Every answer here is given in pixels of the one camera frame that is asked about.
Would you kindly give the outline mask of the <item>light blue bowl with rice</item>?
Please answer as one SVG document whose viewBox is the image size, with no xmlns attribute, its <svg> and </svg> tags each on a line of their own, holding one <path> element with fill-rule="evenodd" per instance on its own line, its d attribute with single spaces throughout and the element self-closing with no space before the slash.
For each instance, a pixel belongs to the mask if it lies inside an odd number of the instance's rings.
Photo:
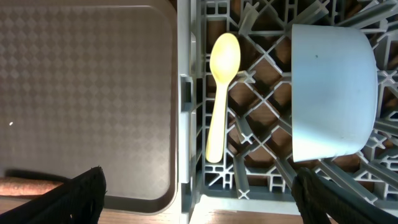
<svg viewBox="0 0 398 224">
<path fill-rule="evenodd" d="M 377 68 L 359 29 L 292 26 L 292 159 L 355 154 L 377 111 Z"/>
</svg>

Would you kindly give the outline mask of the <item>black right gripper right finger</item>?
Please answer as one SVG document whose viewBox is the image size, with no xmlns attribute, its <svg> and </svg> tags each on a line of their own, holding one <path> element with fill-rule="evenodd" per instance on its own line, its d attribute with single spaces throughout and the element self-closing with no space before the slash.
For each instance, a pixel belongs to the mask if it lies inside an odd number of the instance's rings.
<svg viewBox="0 0 398 224">
<path fill-rule="evenodd" d="M 397 217 L 307 168 L 295 176 L 292 196 L 304 223 L 397 224 Z"/>
</svg>

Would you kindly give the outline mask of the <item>orange carrot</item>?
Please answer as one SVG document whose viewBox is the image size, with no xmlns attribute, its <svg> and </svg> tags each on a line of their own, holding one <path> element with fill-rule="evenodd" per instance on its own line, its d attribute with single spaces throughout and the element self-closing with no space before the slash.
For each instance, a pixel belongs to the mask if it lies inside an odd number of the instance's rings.
<svg viewBox="0 0 398 224">
<path fill-rule="evenodd" d="M 62 182 L 51 180 L 1 177 L 1 196 L 21 197 L 43 195 L 62 184 Z"/>
</svg>

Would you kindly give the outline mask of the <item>pale yellow plastic spoon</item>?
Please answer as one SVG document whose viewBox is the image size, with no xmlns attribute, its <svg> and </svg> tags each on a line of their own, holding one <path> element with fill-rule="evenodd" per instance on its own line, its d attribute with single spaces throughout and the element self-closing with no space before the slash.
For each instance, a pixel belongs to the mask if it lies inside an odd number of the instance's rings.
<svg viewBox="0 0 398 224">
<path fill-rule="evenodd" d="M 238 39 L 231 33 L 220 35 L 211 51 L 210 70 L 216 82 L 216 95 L 206 144 L 206 160 L 217 163 L 223 157 L 228 87 L 241 61 Z"/>
</svg>

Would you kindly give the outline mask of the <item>grey plastic dishwasher rack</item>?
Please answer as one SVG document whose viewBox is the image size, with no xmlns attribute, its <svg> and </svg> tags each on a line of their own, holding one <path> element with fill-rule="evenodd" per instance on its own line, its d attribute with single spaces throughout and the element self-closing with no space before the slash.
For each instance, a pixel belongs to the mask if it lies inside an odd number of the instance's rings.
<svg viewBox="0 0 398 224">
<path fill-rule="evenodd" d="M 180 222 L 203 222 L 201 210 L 297 215 L 290 193 L 308 167 L 397 214 L 396 1 L 177 1 L 178 72 L 182 104 L 178 174 Z M 376 125 L 351 156 L 295 163 L 291 141 L 291 44 L 294 24 L 352 27 L 376 56 Z M 216 84 L 210 52 L 223 33 L 241 43 L 241 72 L 231 83 L 222 159 L 205 159 Z"/>
</svg>

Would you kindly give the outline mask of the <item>dark brown serving tray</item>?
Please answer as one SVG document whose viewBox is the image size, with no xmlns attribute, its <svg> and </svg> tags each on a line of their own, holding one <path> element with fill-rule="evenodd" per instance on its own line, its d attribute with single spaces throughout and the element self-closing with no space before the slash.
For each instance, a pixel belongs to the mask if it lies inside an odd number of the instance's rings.
<svg viewBox="0 0 398 224">
<path fill-rule="evenodd" d="M 100 166 L 105 207 L 177 192 L 177 12 L 169 1 L 1 2 L 1 175 Z"/>
</svg>

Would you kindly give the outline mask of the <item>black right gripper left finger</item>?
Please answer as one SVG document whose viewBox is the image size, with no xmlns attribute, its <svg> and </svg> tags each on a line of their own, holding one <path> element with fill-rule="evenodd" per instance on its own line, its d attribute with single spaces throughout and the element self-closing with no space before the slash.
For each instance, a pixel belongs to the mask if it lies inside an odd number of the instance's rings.
<svg viewBox="0 0 398 224">
<path fill-rule="evenodd" d="M 94 167 L 53 190 L 1 214 L 1 223 L 93 223 L 104 207 L 106 179 Z"/>
</svg>

